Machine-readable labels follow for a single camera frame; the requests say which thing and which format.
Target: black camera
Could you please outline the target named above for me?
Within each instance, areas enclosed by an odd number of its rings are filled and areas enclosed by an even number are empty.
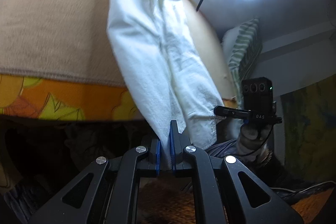
[[[273,87],[266,77],[243,80],[241,88],[244,97],[244,109],[216,106],[214,114],[222,117],[248,120],[248,122],[263,124],[282,123],[282,118],[276,116],[276,103],[273,102]]]
[[[243,80],[241,89],[244,97],[244,109],[260,112],[266,116],[275,114],[271,80],[266,77]]]

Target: pillow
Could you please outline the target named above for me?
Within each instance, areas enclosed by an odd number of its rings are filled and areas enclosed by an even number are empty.
[[[259,37],[259,19],[228,30],[223,37],[222,47],[236,89],[238,108],[243,108],[241,82],[250,77],[263,48]]]

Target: green striped fabric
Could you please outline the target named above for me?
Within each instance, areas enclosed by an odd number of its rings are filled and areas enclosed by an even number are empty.
[[[228,63],[236,88],[238,108],[243,107],[241,82],[250,77],[262,48],[259,19],[255,18],[240,25]]]

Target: white wall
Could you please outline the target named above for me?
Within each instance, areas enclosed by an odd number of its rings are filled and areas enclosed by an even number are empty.
[[[336,73],[336,41],[328,39],[333,30],[306,38],[309,31],[310,29],[301,30],[279,37],[273,44],[271,41],[265,43],[260,61],[253,72],[252,78],[265,76],[273,82],[273,97],[277,102],[279,117],[283,117],[281,95]],[[299,38],[298,34],[304,39],[293,42],[294,38]],[[274,126],[274,153],[282,164],[285,162],[285,123],[283,120],[283,123]]]
[[[273,96],[306,87],[336,73],[336,41],[325,39],[292,52],[261,61],[252,78],[273,82]]]

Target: white cloth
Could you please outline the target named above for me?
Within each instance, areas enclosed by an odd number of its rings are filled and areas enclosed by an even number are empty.
[[[160,138],[167,161],[169,124],[191,143],[216,141],[221,97],[190,36],[181,0],[110,0],[107,33],[138,109]]]

